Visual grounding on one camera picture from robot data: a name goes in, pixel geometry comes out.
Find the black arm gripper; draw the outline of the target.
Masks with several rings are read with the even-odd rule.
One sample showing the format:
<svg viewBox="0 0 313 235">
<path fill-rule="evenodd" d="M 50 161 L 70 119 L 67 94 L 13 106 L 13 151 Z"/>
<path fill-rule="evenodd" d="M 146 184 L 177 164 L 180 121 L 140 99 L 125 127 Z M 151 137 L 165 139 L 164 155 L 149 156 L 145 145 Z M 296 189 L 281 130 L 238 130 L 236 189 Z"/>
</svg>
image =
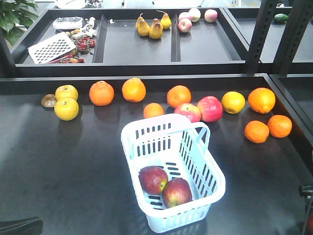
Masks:
<svg viewBox="0 0 313 235">
<path fill-rule="evenodd" d="M 312 185 L 301 185 L 299 187 L 300 196 L 304 197 L 305 202 L 305 219 L 302 226 L 302 235 L 307 235 L 306 224 L 308 217 L 313 214 L 313 186 Z"/>
</svg>

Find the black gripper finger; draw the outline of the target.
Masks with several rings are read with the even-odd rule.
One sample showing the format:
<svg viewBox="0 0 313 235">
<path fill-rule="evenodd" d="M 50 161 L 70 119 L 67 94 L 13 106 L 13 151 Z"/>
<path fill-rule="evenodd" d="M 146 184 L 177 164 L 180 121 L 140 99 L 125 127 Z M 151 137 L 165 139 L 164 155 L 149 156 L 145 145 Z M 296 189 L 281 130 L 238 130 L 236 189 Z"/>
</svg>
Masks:
<svg viewBox="0 0 313 235">
<path fill-rule="evenodd" d="M 1 235 L 41 235 L 42 232 L 43 221 L 39 217 L 0 222 Z"/>
</svg>

